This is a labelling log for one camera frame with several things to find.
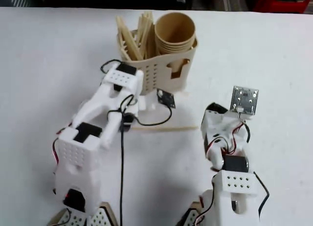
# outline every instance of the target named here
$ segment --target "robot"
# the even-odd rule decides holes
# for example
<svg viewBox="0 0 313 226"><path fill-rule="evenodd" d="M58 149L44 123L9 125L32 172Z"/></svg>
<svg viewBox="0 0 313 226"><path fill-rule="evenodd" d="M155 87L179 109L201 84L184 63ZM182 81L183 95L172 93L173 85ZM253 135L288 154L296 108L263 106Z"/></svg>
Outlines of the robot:
<svg viewBox="0 0 313 226"><path fill-rule="evenodd" d="M258 94L235 86L229 111L215 103L206 108L201 123L204 151L217 174L213 189L200 196L201 207L190 208L177 226L259 225L269 192L254 171L246 123L255 115ZM258 183L267 194L262 203L257 201Z"/></svg>
<svg viewBox="0 0 313 226"><path fill-rule="evenodd" d="M83 212L85 216L106 213L99 208L99 152L102 147L109 149L116 134L121 129L128 130L134 119L139 122L138 112L147 106L140 96L142 83L142 71L124 63L114 64L93 97L81 106L72 122L59 131L53 143L57 161L54 192L70 209ZM258 90L235 86L229 111L215 103L206 108L201 123L204 151L217 174L212 179L213 190L201 196L201 208L190 209L178 226L258 225L269 192L254 172L248 146L250 130L246 123L255 115L258 94ZM158 91L158 99L169 108L170 118L170 107L175 107L173 95ZM108 119L104 129L89 123L102 113ZM261 205L257 202L258 183L267 193ZM68 220L70 216L69 210L63 215ZM66 225L66 222L53 225Z"/></svg>
<svg viewBox="0 0 313 226"><path fill-rule="evenodd" d="M54 192L64 205L93 215L100 206L100 148L109 149L122 123L122 110L137 116L142 101L143 72L115 63L93 97L83 104L70 125L59 132ZM108 122L102 128L89 124L100 114Z"/></svg>

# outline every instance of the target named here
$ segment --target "wooden stick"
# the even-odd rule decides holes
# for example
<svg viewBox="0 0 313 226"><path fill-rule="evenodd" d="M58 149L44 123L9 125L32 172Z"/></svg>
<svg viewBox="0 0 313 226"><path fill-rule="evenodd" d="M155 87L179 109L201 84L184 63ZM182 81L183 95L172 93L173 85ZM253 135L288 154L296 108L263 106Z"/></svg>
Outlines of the wooden stick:
<svg viewBox="0 0 313 226"><path fill-rule="evenodd" d="M140 49L139 49L141 55L144 55L145 51L147 49L147 39L148 39L150 28L152 25L152 21L150 19L148 19L146 17L143 17L143 19L145 19L146 24L145 24L145 28L144 28L144 31L142 34L141 45L140 45Z"/></svg>
<svg viewBox="0 0 313 226"><path fill-rule="evenodd" d="M121 53L123 54L123 56L128 60L131 61L131 58L129 57L129 55L127 54L127 52L125 51L125 49L120 48Z"/></svg>
<svg viewBox="0 0 313 226"><path fill-rule="evenodd" d="M136 44L138 47L140 47L139 44L141 40L141 33L142 33L142 17L140 16L138 20L137 37L136 37Z"/></svg>
<svg viewBox="0 0 313 226"><path fill-rule="evenodd" d="M129 31L129 29L125 26L123 20L121 17L116 17L116 22L117 22L117 26L121 29L122 31L122 35L124 37L125 43L127 45L127 49L128 49L128 55L129 57L136 61L136 60L143 60L142 55L140 54L140 51L136 45L136 42L131 34L131 32Z"/></svg>

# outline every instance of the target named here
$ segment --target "popsicle stick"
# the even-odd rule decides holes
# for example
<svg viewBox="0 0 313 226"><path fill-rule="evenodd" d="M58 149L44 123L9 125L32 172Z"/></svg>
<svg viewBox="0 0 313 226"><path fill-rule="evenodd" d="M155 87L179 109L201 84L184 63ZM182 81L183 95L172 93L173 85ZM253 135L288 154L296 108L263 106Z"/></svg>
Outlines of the popsicle stick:
<svg viewBox="0 0 313 226"><path fill-rule="evenodd" d="M117 28L118 30L118 40L119 40L119 44L121 47L124 47L124 41L123 41L123 36L122 36L122 32L120 30L120 28Z"/></svg>
<svg viewBox="0 0 313 226"><path fill-rule="evenodd" d="M137 28L137 37L136 37L136 44L139 47L140 40L141 40L141 33L142 33L142 17L139 17L138 20L138 28Z"/></svg>
<svg viewBox="0 0 313 226"><path fill-rule="evenodd" d="M140 51L136 45L136 42L135 42L131 32L129 31L129 29L125 26L122 18L119 16L116 17L116 22L117 22L117 26L119 26L121 29L122 35L123 35L125 43L127 45L129 57L134 61L143 60L142 54L140 54Z"/></svg>
<svg viewBox="0 0 313 226"><path fill-rule="evenodd" d="M147 41L148 59L156 56L155 25L152 24Z"/></svg>
<svg viewBox="0 0 313 226"><path fill-rule="evenodd" d="M129 55L127 54L127 52L125 51L125 49L120 48L120 51L121 51L122 55L123 55L128 61L131 61L131 58L129 57Z"/></svg>
<svg viewBox="0 0 313 226"><path fill-rule="evenodd" d="M142 34L142 39L141 39L141 45L140 45L140 53L141 55L144 55L145 51L146 51L146 48L147 48L147 39L148 39L148 36L149 36L149 33L150 33L150 28L151 28L151 25L152 25L152 21L146 17L143 17L143 19L145 19L145 28L144 28L144 31L143 31L143 34Z"/></svg>

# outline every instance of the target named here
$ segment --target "white surface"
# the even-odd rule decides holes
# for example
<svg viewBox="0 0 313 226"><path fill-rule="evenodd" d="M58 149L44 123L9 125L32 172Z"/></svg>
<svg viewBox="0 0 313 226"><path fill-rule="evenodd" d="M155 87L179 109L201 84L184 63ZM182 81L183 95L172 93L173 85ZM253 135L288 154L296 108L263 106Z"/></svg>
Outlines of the white surface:
<svg viewBox="0 0 313 226"><path fill-rule="evenodd" d="M61 209L55 132L94 94L100 65L118 57L115 15L132 29L140 13L0 8L1 225L45 225ZM229 106L234 85L259 89L249 126L255 170L271 193L261 225L311 225L313 17L186 13L199 40L185 89L199 99L186 116L200 125L209 103ZM103 200L118 218L119 139L102 158ZM212 176L200 130L125 134L125 226L174 225Z"/></svg>

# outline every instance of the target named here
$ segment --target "stacked paper cups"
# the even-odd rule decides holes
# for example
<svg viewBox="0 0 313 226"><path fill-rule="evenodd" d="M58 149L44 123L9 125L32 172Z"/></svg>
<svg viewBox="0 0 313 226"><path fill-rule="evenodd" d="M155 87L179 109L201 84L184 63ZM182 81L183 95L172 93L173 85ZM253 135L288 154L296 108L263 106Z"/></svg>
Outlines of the stacked paper cups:
<svg viewBox="0 0 313 226"><path fill-rule="evenodd" d="M155 35L158 55L183 53L192 48L196 28L189 16L174 12L162 16L157 21ZM172 62L172 72L179 71L183 64L184 59Z"/></svg>

